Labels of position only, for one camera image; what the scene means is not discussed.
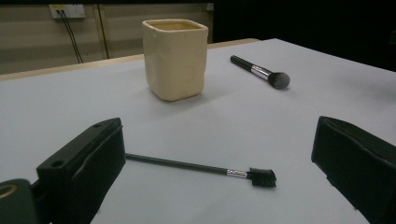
cup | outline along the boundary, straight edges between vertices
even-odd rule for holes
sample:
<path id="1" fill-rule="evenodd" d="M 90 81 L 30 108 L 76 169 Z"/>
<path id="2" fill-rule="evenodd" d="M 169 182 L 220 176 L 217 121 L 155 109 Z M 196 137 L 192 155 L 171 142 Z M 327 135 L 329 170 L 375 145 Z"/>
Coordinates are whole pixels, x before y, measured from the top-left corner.
<path id="1" fill-rule="evenodd" d="M 165 101 L 202 92 L 207 54 L 206 26 L 188 20 L 143 21 L 148 87 Z"/>

makeup brush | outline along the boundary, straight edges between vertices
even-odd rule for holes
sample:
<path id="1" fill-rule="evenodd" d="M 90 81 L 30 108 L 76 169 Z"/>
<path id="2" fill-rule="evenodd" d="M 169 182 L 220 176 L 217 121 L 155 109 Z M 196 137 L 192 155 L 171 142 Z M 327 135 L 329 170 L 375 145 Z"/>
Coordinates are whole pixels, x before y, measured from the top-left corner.
<path id="1" fill-rule="evenodd" d="M 268 83 L 277 90 L 285 89 L 290 84 L 290 77 L 286 73 L 271 72 L 268 69 L 247 62 L 241 58 L 236 57 L 235 55 L 231 56 L 230 60 L 232 63 L 244 68 L 245 70 L 248 70 L 257 77 L 268 81 Z"/>
<path id="2" fill-rule="evenodd" d="M 142 161 L 152 164 L 171 166 L 176 168 L 182 168 L 187 170 L 201 171 L 210 174 L 216 175 L 229 175 L 234 177 L 242 177 L 245 179 L 252 180 L 252 185 L 255 187 L 263 187 L 263 188 L 275 188 L 276 187 L 276 176 L 272 170 L 262 170 L 256 168 L 250 168 L 250 171 L 237 171 L 230 170 L 212 166 L 204 166 L 192 163 L 186 163 L 182 161 L 169 161 L 145 156 L 138 156 L 135 154 L 125 153 L 125 157 L 127 160 L 131 161 Z"/>

silver ferrule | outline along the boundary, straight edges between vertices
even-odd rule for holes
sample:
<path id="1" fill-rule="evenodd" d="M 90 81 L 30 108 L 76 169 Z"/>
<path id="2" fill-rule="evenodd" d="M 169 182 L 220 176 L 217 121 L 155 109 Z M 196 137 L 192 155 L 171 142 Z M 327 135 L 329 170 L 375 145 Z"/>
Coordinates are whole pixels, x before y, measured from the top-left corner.
<path id="1" fill-rule="evenodd" d="M 271 75 L 272 72 L 268 69 L 263 68 L 263 67 L 253 65 L 253 66 L 251 66 L 251 73 L 268 81 L 268 77 Z"/>
<path id="2" fill-rule="evenodd" d="M 242 177 L 242 178 L 248 177 L 248 173 L 246 173 L 245 171 L 235 171 L 235 170 L 227 170 L 227 175 Z"/>

table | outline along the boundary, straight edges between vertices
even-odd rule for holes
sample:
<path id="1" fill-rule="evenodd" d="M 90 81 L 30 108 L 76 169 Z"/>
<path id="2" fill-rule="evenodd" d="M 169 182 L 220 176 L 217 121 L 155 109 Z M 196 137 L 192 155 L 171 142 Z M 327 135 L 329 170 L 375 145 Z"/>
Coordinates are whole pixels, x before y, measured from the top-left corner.
<path id="1" fill-rule="evenodd" d="M 0 182 L 34 182 L 35 168 L 79 133 L 121 118 L 129 153 L 273 169 L 277 187 L 127 161 L 92 223 L 368 223 L 310 156 L 319 116 L 396 145 L 396 73 L 279 39 L 248 42 L 210 49 L 203 93 L 174 103 L 149 90 L 141 56 L 3 77 Z M 273 89 L 231 55 L 289 74 L 290 86 Z"/>

cable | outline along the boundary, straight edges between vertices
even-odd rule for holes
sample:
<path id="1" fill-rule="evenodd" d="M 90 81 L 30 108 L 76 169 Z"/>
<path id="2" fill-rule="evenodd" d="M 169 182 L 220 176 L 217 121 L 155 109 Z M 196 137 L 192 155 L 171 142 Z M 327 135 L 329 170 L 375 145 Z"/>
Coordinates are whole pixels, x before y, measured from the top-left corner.
<path id="1" fill-rule="evenodd" d="M 61 16 L 62 21 L 64 22 L 64 26 L 66 27 L 67 33 L 69 33 L 70 40 L 72 41 L 73 49 L 74 49 L 74 51 L 76 53 L 76 57 L 77 57 L 78 63 L 84 63 L 82 61 L 81 55 L 79 54 L 78 47 L 77 47 L 77 42 L 76 42 L 76 39 L 74 37 L 72 28 L 70 27 L 70 24 L 69 24 L 69 22 L 67 20 L 66 14 L 64 13 L 64 11 L 59 11 L 58 10 L 57 12 Z"/>

